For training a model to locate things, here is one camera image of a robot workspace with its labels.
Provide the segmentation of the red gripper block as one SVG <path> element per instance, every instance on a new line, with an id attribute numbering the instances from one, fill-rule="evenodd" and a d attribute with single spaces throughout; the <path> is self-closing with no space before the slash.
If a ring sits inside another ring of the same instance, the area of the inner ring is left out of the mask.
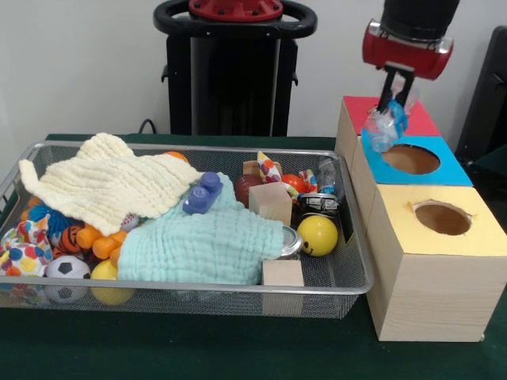
<path id="1" fill-rule="evenodd" d="M 363 60 L 374 67 L 402 69 L 399 74 L 404 83 L 399 92 L 399 102 L 406 103 L 414 83 L 414 76 L 428 80 L 437 79 L 444 71 L 452 55 L 454 40 L 443 37 L 437 42 L 413 42 L 400 39 L 381 27 L 378 21 L 370 21 L 364 33 Z M 387 77 L 377 104 L 377 111 L 384 113 L 392 99 L 392 83 L 395 69 L 386 69 Z"/>

